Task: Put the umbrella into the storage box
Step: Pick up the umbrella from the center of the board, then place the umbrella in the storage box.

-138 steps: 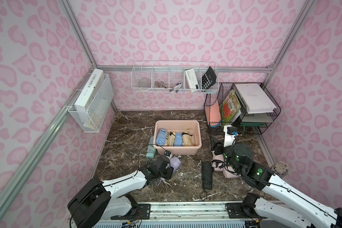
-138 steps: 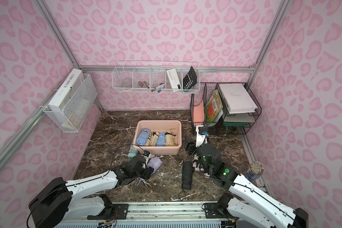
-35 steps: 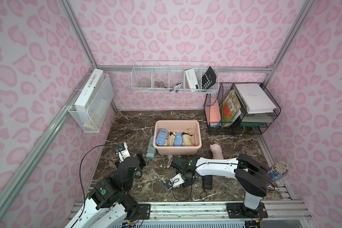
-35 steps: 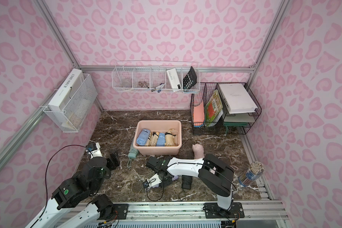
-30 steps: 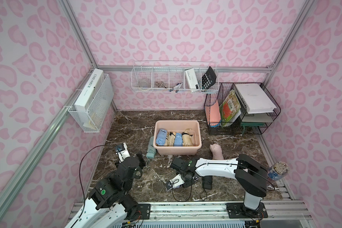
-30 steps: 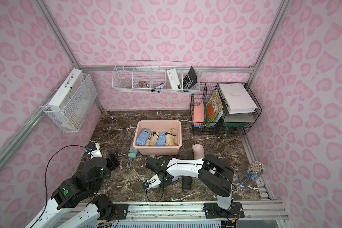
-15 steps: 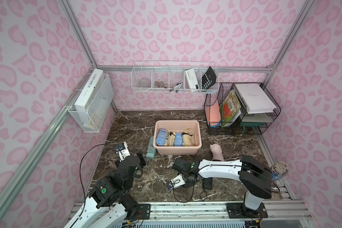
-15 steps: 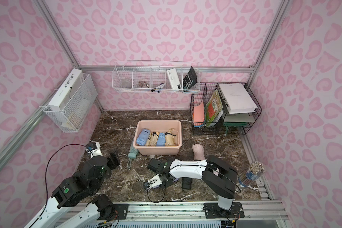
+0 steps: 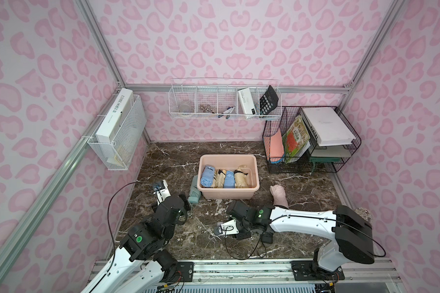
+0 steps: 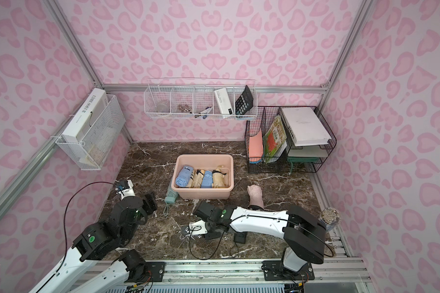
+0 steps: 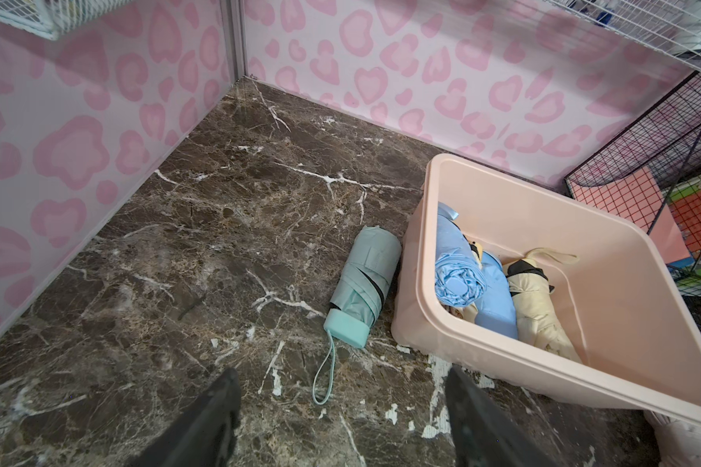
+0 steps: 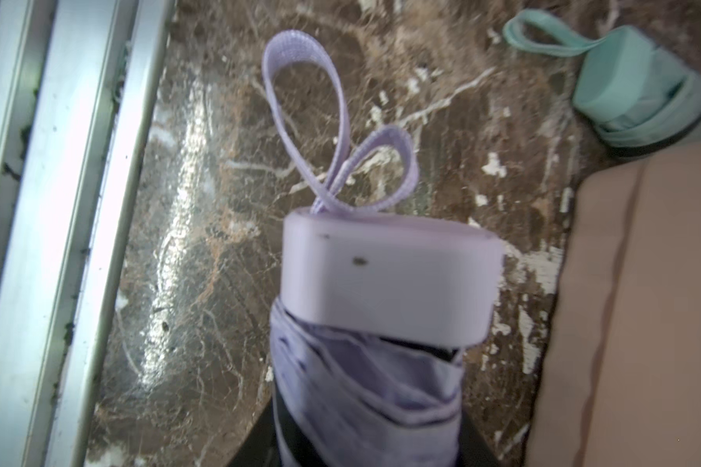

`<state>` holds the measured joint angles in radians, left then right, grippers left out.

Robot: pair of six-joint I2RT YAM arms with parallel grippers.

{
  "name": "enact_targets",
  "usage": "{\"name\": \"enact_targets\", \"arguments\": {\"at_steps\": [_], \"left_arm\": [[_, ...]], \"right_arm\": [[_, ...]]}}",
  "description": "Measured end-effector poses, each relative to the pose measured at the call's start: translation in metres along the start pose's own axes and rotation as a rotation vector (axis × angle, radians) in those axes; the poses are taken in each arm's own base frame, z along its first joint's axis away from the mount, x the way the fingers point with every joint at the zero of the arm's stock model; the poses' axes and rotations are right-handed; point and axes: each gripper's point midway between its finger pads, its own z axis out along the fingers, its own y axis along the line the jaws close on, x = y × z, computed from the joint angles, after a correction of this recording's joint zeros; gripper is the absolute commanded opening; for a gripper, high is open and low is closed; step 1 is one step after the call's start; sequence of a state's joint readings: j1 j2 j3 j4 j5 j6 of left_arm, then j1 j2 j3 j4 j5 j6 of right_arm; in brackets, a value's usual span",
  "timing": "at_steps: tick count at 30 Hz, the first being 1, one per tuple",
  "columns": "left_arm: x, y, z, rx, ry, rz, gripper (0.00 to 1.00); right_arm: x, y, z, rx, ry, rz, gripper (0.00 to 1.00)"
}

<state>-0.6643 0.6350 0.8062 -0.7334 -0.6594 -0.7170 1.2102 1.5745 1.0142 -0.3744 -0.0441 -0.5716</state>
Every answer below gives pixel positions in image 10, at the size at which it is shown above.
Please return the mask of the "mint green umbrella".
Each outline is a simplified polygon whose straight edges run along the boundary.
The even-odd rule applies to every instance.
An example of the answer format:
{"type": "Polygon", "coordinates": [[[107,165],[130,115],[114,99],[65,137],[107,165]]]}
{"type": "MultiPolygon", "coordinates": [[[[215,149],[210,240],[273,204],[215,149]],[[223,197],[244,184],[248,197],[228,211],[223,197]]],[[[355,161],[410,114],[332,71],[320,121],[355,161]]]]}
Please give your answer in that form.
{"type": "Polygon", "coordinates": [[[178,192],[174,191],[171,186],[167,188],[167,193],[165,196],[165,204],[173,205],[178,199],[178,192]]]}

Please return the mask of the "light blue umbrella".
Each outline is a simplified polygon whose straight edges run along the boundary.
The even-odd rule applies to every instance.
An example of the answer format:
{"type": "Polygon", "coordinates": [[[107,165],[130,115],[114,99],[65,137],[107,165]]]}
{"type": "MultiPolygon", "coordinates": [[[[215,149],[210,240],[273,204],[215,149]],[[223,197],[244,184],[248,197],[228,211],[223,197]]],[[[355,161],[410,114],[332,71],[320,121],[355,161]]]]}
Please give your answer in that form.
{"type": "Polygon", "coordinates": [[[184,165],[179,171],[175,183],[180,188],[186,188],[193,174],[194,168],[189,165],[184,165]]]}
{"type": "Polygon", "coordinates": [[[210,189],[213,187],[213,173],[210,170],[206,170],[202,179],[201,188],[210,189]]]}

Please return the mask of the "beige umbrella black trim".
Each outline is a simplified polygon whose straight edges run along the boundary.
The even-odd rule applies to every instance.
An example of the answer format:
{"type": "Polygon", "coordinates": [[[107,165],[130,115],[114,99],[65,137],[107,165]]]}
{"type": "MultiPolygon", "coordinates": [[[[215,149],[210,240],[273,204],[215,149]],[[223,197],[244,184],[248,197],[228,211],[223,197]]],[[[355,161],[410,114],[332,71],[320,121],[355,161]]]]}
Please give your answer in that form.
{"type": "Polygon", "coordinates": [[[214,171],[212,171],[212,179],[213,179],[213,188],[226,188],[226,182],[225,182],[225,176],[226,173],[223,173],[222,170],[224,168],[224,165],[219,165],[215,168],[214,171]]]}

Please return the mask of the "pink plastic storage box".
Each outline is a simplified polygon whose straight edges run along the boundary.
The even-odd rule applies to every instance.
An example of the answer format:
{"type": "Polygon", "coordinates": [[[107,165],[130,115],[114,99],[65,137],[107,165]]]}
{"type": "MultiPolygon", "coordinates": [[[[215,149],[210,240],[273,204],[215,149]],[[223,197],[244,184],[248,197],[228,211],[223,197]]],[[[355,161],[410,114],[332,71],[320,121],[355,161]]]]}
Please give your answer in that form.
{"type": "Polygon", "coordinates": [[[231,155],[180,155],[177,158],[172,176],[171,188],[184,200],[225,200],[228,199],[234,187],[234,163],[231,155]],[[191,166],[194,170],[214,171],[222,166],[220,171],[225,173],[225,188],[180,188],[176,178],[183,166],[191,166]]]}

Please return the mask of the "cream umbrella black stripes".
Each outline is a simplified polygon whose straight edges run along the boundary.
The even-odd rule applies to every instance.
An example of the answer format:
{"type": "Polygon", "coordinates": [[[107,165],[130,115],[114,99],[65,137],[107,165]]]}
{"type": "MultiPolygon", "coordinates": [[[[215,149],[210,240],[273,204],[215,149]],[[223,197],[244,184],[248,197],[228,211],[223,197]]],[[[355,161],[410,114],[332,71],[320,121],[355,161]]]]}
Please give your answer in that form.
{"type": "Polygon", "coordinates": [[[197,172],[193,170],[186,188],[196,188],[197,187],[196,178],[197,178],[197,172]]]}

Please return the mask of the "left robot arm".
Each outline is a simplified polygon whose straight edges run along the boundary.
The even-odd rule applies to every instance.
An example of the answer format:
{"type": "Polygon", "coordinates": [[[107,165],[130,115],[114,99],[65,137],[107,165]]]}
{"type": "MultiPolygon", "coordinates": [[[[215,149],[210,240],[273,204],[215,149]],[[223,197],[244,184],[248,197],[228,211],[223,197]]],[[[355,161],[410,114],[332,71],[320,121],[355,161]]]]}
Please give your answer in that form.
{"type": "Polygon", "coordinates": [[[118,202],[107,219],[93,223],[73,241],[72,246],[37,285],[33,293],[105,293],[123,283],[136,286],[153,283],[154,274],[135,249],[122,256],[97,276],[74,288],[73,285],[108,253],[126,246],[136,230],[156,211],[154,193],[127,196],[118,202]]]}

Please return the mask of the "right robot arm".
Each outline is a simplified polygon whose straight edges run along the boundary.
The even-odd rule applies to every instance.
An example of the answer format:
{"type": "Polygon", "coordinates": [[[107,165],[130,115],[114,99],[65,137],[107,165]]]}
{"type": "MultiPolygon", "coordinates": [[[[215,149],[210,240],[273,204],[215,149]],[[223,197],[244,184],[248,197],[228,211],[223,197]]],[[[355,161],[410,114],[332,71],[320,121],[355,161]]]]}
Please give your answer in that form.
{"type": "Polygon", "coordinates": [[[305,264],[323,264],[326,247],[326,225],[299,206],[288,211],[261,211],[239,206],[215,207],[199,202],[194,215],[200,220],[182,228],[188,236],[223,232],[259,233],[285,240],[288,247],[282,257],[282,267],[297,272],[305,264]]]}

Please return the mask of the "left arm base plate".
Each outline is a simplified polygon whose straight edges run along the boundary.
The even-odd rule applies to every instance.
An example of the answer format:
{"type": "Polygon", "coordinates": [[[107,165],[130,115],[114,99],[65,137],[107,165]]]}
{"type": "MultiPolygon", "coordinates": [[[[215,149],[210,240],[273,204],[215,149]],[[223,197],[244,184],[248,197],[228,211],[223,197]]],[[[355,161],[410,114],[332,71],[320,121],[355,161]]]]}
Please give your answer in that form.
{"type": "Polygon", "coordinates": [[[166,263],[161,261],[149,261],[135,268],[127,280],[129,283],[138,285],[144,283],[161,283],[165,275],[166,263]]]}

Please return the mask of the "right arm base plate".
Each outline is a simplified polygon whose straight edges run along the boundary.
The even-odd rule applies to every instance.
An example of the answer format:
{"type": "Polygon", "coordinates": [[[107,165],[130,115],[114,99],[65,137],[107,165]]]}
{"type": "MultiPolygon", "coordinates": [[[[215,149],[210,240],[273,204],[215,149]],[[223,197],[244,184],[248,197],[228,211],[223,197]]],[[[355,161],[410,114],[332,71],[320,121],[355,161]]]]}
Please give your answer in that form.
{"type": "Polygon", "coordinates": [[[266,281],[303,281],[315,280],[311,263],[307,262],[299,271],[286,269],[282,261],[263,261],[261,269],[266,281]]]}

